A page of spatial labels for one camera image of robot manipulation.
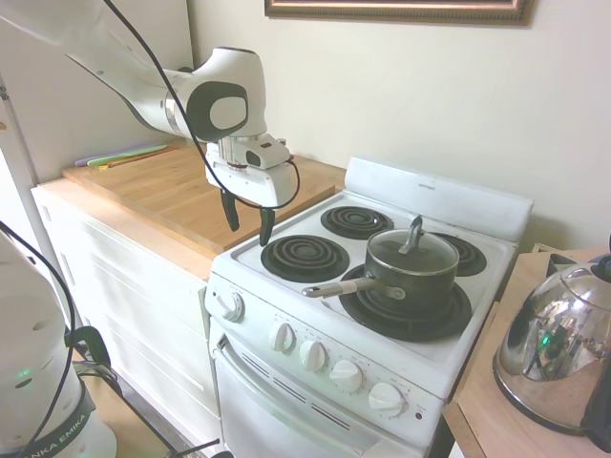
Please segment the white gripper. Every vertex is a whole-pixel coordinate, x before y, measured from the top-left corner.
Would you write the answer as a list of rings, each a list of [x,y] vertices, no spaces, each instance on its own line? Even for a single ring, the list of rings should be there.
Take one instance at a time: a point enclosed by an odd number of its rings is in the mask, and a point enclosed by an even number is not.
[[[266,207],[286,204],[293,196],[293,167],[288,163],[271,169],[248,166],[235,168],[221,159],[216,143],[206,145],[206,159],[221,183],[234,195],[264,206],[260,209],[260,246],[266,246],[275,225],[275,211]],[[235,196],[221,190],[221,204],[226,221],[232,232],[240,229]]]

